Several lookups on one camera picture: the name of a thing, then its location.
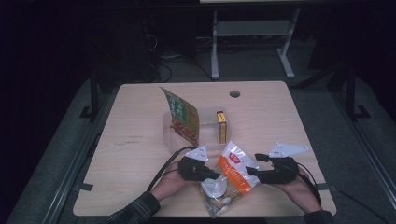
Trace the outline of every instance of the black cable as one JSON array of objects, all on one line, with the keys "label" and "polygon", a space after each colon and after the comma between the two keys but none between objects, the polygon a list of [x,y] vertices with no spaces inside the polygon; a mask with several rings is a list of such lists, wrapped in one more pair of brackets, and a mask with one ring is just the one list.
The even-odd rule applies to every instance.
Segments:
[{"label": "black cable", "polygon": [[304,167],[304,169],[309,173],[309,175],[312,178],[312,181],[314,181],[315,187],[318,188],[318,184],[317,181],[315,180],[314,176],[311,174],[311,172],[308,170],[308,168],[306,168],[304,165],[300,164],[299,162],[296,162],[298,165]]},{"label": "black cable", "polygon": [[88,40],[90,43],[92,43],[99,51],[101,51],[111,62],[113,62],[120,70],[125,71],[127,74],[132,75],[132,76],[137,76],[138,74],[135,71],[132,71],[131,69],[127,68],[125,64],[117,60],[112,54],[110,54],[106,49],[104,49],[97,41],[91,36],[90,33],[90,28],[99,20],[101,20],[103,17],[98,17],[96,20],[91,21],[88,26],[85,29],[86,36],[88,37]]},{"label": "black cable", "polygon": [[197,63],[193,63],[193,62],[189,62],[189,61],[184,61],[184,62],[168,62],[168,63],[190,63],[190,64],[193,64],[193,65],[197,66],[198,68],[200,68],[200,69],[206,74],[206,76],[207,76],[211,81],[214,81],[214,79],[212,78],[212,76],[210,76],[210,75],[206,72],[206,70],[205,70],[202,66],[200,66],[199,64],[197,64]]},{"label": "black cable", "polygon": [[343,192],[342,190],[337,190],[338,192],[340,192],[341,194],[345,195],[348,199],[350,199],[351,201],[359,204],[360,206],[362,206],[363,208],[367,209],[368,211],[372,212],[376,217],[378,217],[379,219],[381,219],[384,223],[389,224],[389,222],[387,222],[383,217],[381,217],[376,211],[374,211],[373,209],[371,209],[369,206],[365,205],[364,203],[359,202],[358,200],[356,200],[355,198],[353,198],[352,196],[350,196],[349,194]]},{"label": "black cable", "polygon": [[207,37],[206,39],[209,39],[209,41],[206,41],[204,42],[204,44],[199,45],[196,49],[197,52],[202,52],[205,49],[210,49],[212,47],[212,43],[213,43],[212,37]]},{"label": "black cable", "polygon": [[186,150],[186,149],[196,149],[196,147],[183,147],[181,149],[179,149],[178,151],[176,151],[171,158],[169,158],[169,160],[163,165],[163,167],[161,168],[161,170],[154,176],[154,178],[152,179],[151,183],[148,186],[147,191],[150,192],[152,190],[152,188],[154,187],[155,183],[157,183],[157,181],[161,178],[161,176],[163,175],[163,171],[166,170],[166,168],[168,168],[168,166],[172,163],[172,161],[175,160],[175,158],[178,156],[178,154],[180,154],[180,152]]},{"label": "black cable", "polygon": [[315,186],[314,186],[312,184],[312,182],[309,180],[308,177],[306,177],[305,175],[300,174],[300,172],[296,172],[295,170],[291,169],[289,166],[285,166],[285,165],[282,165],[282,164],[277,164],[276,166],[285,168],[285,169],[290,170],[291,172],[297,174],[297,176],[299,176],[305,182],[305,184],[311,189],[311,191],[314,194],[315,198],[318,200],[318,203],[321,204],[321,197],[320,197],[320,193],[319,193],[319,190],[318,190],[318,187],[317,187],[316,183],[315,183]]},{"label": "black cable", "polygon": [[163,63],[159,64],[159,66],[165,67],[165,68],[168,69],[168,71],[169,71],[169,77],[168,77],[166,80],[163,80],[163,79],[161,78],[161,73],[160,73],[160,72],[158,73],[158,79],[159,79],[158,82],[166,83],[166,82],[168,82],[168,81],[171,79],[171,77],[172,77],[172,75],[173,75],[172,69],[171,69],[169,66],[166,66],[166,65],[163,64]]}]

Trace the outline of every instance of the black sleeve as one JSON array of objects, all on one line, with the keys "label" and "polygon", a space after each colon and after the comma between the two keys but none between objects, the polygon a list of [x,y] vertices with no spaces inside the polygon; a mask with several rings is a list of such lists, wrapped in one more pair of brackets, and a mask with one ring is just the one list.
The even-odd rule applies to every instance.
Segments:
[{"label": "black sleeve", "polygon": [[332,213],[328,211],[317,211],[304,215],[306,224],[333,224]]},{"label": "black sleeve", "polygon": [[160,210],[160,203],[149,192],[144,192],[140,197],[128,204],[120,211],[114,213],[104,224],[109,223],[128,223],[141,224],[147,223],[154,214]]}]

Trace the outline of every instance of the dark background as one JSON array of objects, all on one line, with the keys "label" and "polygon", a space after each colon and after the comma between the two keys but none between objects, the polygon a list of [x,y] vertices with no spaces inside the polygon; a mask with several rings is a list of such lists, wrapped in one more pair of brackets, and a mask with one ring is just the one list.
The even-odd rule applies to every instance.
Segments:
[{"label": "dark background", "polygon": [[[358,76],[372,86],[378,101],[396,120],[394,9],[394,4],[308,7],[302,10],[294,38],[313,35],[318,39],[312,68],[324,69],[340,60],[352,62]],[[160,22],[148,28],[164,45],[193,55],[195,36],[211,32],[211,13],[197,15],[158,14]],[[103,21],[97,12],[78,9],[73,2],[50,0],[1,1],[0,17],[0,223],[4,223],[92,69],[99,84],[111,89],[120,82],[150,82],[155,71],[149,70],[149,64],[156,59],[146,51],[136,17],[117,15]],[[134,31],[124,33],[125,26]],[[184,35],[174,38],[180,31]],[[133,58],[144,66],[120,67],[92,43],[93,36],[94,43],[112,52],[116,60]],[[137,53],[117,44],[126,37],[138,43],[132,45]]]}]

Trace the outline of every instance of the small yellow box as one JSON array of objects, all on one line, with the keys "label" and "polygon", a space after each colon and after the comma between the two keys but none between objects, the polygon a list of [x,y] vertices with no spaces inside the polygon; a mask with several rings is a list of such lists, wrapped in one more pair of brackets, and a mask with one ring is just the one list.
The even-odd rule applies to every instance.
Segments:
[{"label": "small yellow box", "polygon": [[219,120],[219,143],[227,143],[227,119],[225,118],[223,111],[218,111]]}]

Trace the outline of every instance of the table grommet hole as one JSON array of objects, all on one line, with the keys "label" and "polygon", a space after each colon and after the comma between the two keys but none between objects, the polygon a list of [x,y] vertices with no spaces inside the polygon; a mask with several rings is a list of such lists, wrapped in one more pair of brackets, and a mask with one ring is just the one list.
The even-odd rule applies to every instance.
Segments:
[{"label": "table grommet hole", "polygon": [[238,98],[241,95],[239,91],[230,91],[230,96],[233,98]]}]

